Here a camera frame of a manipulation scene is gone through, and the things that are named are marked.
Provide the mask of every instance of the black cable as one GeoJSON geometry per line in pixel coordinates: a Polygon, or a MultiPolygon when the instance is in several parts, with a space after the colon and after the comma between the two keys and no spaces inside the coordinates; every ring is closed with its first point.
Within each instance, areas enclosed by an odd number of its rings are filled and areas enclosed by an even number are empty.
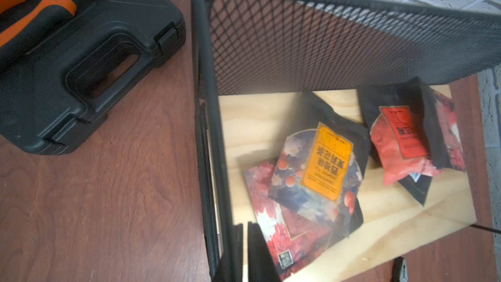
{"type": "Polygon", "coordinates": [[[481,226],[481,225],[478,225],[478,224],[472,224],[470,226],[474,227],[474,228],[477,228],[477,229],[480,229],[480,230],[489,231],[489,232],[496,233],[496,234],[501,234],[501,230],[498,230],[498,229],[493,229],[493,228],[489,228],[489,227],[486,227],[486,226],[481,226]]]}

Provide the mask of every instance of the pliers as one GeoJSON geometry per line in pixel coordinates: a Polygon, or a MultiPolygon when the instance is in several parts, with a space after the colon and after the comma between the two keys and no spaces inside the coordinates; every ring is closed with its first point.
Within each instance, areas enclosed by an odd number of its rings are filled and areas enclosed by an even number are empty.
{"type": "MultiPolygon", "coordinates": [[[[0,0],[0,13],[26,0],[0,0]]],[[[27,16],[0,33],[0,68],[39,43],[57,24],[75,16],[73,0],[42,0],[27,16]]]]}

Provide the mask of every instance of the red label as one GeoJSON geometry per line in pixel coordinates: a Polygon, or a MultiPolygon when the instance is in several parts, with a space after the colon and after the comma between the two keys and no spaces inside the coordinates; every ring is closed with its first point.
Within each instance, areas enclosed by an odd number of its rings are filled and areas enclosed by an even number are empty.
{"type": "Polygon", "coordinates": [[[428,155],[419,134],[412,125],[408,106],[379,107],[379,110],[390,123],[398,141],[400,153],[404,158],[424,157],[428,155]]]}

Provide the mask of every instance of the black plastic tool case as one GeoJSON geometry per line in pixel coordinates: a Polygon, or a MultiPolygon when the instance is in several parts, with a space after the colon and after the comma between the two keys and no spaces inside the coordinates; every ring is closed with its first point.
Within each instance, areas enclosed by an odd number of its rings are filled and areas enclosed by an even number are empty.
{"type": "MultiPolygon", "coordinates": [[[[0,30],[40,0],[0,15],[0,30]]],[[[0,134],[41,155],[74,151],[112,106],[185,42],[169,0],[76,0],[76,17],[0,73],[0,134]],[[92,89],[128,56],[137,60],[97,97],[92,89]]]]}

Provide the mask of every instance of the reddish-brown wood surface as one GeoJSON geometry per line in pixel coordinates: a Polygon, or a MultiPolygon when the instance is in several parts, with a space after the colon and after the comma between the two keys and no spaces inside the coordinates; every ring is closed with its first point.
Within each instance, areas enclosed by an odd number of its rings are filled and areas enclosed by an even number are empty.
{"type": "MultiPolygon", "coordinates": [[[[0,138],[0,281],[207,281],[186,45],[76,152],[0,138]]],[[[452,85],[479,224],[490,202],[476,76],[452,85]]],[[[413,281],[494,281],[490,233],[467,228],[405,255],[413,281]]],[[[349,281],[390,281],[392,263],[349,281]]]]}

